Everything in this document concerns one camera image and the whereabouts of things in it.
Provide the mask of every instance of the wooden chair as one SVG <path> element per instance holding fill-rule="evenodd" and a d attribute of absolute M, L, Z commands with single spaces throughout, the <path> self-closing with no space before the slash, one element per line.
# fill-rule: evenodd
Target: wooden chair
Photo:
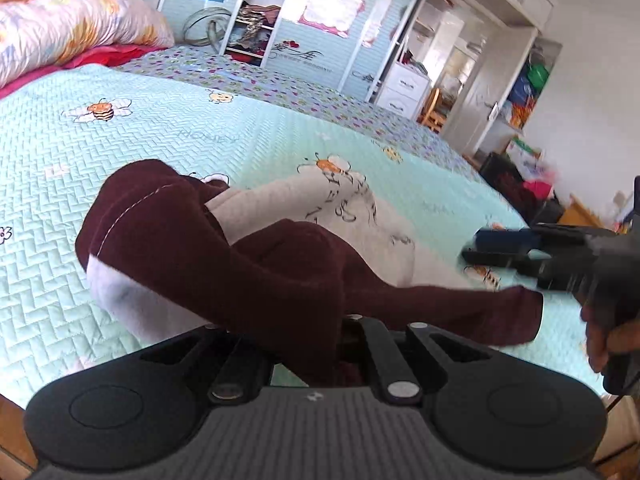
<path fill-rule="evenodd" d="M 444 123 L 447 121 L 447 118 L 444 115 L 435 111 L 435 108 L 441 98 L 442 91 L 439 88 L 431 89 L 424 108 L 422 109 L 422 121 L 420 122 L 422 126 L 426 126 L 437 133 L 440 133 Z"/>

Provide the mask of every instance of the clothing pile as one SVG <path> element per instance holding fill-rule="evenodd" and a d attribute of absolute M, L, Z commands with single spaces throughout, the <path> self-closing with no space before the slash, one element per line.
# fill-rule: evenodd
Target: clothing pile
<path fill-rule="evenodd" d="M 344 161 L 298 171 L 252 190 L 159 160 L 116 171 L 76 240 L 98 305 L 148 342 L 215 323 L 315 385 L 340 381 L 348 314 L 392 330 L 423 321 L 496 346 L 535 338 L 541 294 L 466 290 Z"/>

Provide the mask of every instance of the human hand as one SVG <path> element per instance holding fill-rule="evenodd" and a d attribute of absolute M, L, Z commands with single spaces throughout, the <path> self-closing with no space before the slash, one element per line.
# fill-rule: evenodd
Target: human hand
<path fill-rule="evenodd" d="M 593 310 L 588 304 L 582 306 L 580 317 L 587 323 L 587 355 L 594 372 L 600 373 L 604 369 L 609 361 L 609 354 L 640 350 L 640 320 L 615 327 L 607 335 L 594 322 Z"/>

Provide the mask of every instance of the white drawer unit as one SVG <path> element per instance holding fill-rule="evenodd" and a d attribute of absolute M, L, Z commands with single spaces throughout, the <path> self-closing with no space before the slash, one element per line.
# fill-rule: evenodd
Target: white drawer unit
<path fill-rule="evenodd" d="M 392 111 L 393 113 L 402 115 L 402 117 L 413 119 L 414 116 L 417 115 L 418 107 L 422 102 L 419 103 L 418 101 L 385 86 L 380 91 L 380 96 L 378 97 L 376 104 L 382 108 Z"/>
<path fill-rule="evenodd" d="M 385 79 L 385 86 L 418 101 L 429 86 L 429 79 L 400 63 L 394 63 Z"/>

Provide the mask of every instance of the red sheet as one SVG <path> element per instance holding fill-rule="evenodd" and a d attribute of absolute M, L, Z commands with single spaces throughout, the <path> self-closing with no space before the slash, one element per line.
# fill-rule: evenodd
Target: red sheet
<path fill-rule="evenodd" d="M 62 67 L 56 65 L 44 66 L 20 76 L 18 79 L 11 81 L 8 85 L 4 86 L 4 88 L 0 88 L 0 99 L 7 97 L 9 94 L 12 94 L 16 90 L 22 88 L 27 83 L 35 81 L 36 79 L 49 75 L 53 72 L 57 72 L 58 70 L 77 68 L 89 63 L 97 63 L 103 66 L 119 66 L 155 50 L 163 49 L 156 46 L 145 45 L 115 44 L 96 46 L 84 51 L 82 54 L 79 54 Z"/>

